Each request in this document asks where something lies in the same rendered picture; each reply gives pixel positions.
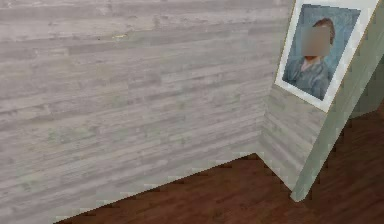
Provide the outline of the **white framed portrait painting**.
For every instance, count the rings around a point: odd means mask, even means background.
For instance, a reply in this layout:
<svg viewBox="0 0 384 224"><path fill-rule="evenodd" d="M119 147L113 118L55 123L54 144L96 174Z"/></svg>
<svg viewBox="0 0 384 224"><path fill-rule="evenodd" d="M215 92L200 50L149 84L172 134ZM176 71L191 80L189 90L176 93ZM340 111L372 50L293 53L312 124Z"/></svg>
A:
<svg viewBox="0 0 384 224"><path fill-rule="evenodd" d="M275 84L327 112L382 0L294 0Z"/></svg>

